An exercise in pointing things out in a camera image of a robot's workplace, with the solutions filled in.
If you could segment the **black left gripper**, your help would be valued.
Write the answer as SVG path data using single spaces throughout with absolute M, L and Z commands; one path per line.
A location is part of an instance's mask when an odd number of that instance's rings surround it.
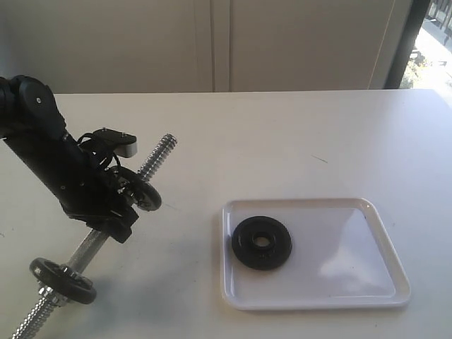
M 65 214 L 103 231 L 123 244 L 132 234 L 137 212 L 117 192 L 109 158 L 58 155 L 52 159 L 52 193 Z

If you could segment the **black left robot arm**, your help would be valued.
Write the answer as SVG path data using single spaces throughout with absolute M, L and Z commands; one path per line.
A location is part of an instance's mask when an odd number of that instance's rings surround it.
M 49 86 L 16 76 L 1 79 L 1 138 L 70 218 L 120 243 L 130 237 L 138 215 L 109 165 L 133 155 L 135 136 L 100 129 L 74 139 Z

